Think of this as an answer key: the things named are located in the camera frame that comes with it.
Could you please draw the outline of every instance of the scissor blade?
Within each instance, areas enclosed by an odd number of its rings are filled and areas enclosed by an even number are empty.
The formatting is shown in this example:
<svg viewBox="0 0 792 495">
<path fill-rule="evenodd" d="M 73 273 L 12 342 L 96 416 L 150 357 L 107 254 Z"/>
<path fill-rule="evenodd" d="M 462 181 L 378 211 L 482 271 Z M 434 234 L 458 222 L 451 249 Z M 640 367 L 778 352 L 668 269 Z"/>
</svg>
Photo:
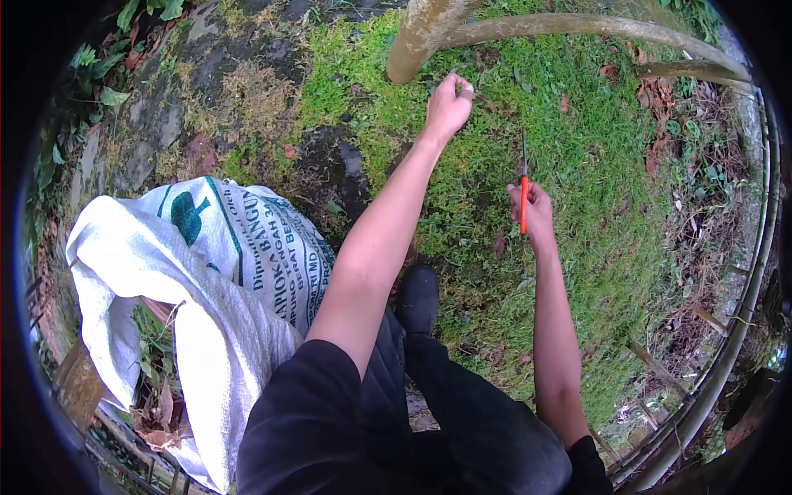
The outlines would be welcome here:
<svg viewBox="0 0 792 495">
<path fill-rule="evenodd" d="M 528 146 L 525 139 L 525 129 L 523 129 L 523 175 L 528 175 Z"/>
</svg>

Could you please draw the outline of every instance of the forearm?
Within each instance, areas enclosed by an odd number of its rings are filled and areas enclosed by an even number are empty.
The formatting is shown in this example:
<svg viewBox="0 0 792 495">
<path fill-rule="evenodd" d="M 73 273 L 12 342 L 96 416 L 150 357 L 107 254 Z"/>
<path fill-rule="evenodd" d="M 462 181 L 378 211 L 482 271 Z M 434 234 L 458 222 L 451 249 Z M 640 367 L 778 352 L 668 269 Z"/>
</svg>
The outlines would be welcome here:
<svg viewBox="0 0 792 495">
<path fill-rule="evenodd" d="M 338 345 L 362 378 L 390 288 L 404 264 L 429 177 L 444 143 L 420 135 L 349 231 L 306 340 Z"/>
<path fill-rule="evenodd" d="M 349 231 L 333 275 L 354 276 L 387 295 L 413 238 L 429 178 L 444 143 L 419 135 L 390 179 Z"/>
<path fill-rule="evenodd" d="M 581 357 L 555 241 L 535 249 L 536 409 L 565 447 L 587 434 L 580 403 Z"/>
</svg>

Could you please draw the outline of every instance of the foot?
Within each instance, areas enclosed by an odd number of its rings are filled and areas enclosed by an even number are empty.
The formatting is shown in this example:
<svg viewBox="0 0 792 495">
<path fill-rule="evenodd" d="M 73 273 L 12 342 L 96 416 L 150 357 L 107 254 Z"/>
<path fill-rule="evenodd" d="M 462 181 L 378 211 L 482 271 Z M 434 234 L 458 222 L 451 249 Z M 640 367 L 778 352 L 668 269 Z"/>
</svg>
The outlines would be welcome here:
<svg viewBox="0 0 792 495">
<path fill-rule="evenodd" d="M 407 333 L 431 338 L 439 308 L 440 289 L 434 268 L 425 264 L 411 266 L 399 285 L 396 319 Z"/>
</svg>

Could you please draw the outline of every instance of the scissors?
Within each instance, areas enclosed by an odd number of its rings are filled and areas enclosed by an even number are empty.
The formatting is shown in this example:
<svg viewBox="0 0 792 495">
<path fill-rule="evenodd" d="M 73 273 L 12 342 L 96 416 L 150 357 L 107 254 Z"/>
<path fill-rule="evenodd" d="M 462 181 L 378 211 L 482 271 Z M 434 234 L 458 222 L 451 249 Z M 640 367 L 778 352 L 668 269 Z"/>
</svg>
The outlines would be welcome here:
<svg viewBox="0 0 792 495">
<path fill-rule="evenodd" d="M 528 147 L 525 139 L 525 128 L 523 128 L 523 184 L 522 196 L 520 197 L 520 232 L 525 234 L 525 229 L 528 224 L 528 189 L 531 188 L 531 182 L 528 180 Z"/>
</svg>

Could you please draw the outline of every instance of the scissor handle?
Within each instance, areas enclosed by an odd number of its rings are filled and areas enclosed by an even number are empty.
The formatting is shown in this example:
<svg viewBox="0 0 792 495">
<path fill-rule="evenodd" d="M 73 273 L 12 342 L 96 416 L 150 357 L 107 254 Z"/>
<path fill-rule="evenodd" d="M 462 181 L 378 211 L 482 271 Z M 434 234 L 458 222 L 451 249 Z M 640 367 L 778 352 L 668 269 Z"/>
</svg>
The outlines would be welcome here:
<svg viewBox="0 0 792 495">
<path fill-rule="evenodd" d="M 528 189 L 531 188 L 531 182 L 528 177 L 523 176 L 523 191 L 520 197 L 520 232 L 525 234 L 525 228 L 528 225 Z"/>
</svg>

